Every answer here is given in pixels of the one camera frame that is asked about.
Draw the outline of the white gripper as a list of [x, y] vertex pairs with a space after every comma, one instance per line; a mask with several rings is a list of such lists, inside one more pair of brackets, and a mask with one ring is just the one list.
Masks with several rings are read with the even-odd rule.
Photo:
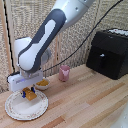
[[[22, 76], [19, 72], [10, 74], [7, 77], [9, 90], [12, 92], [22, 90], [25, 87], [28, 87], [30, 85], [33, 85], [43, 79], [43, 72], [41, 70], [38, 70], [37, 72], [30, 74], [26, 77]], [[22, 91], [23, 95], [22, 97], [26, 97], [26, 92]]]

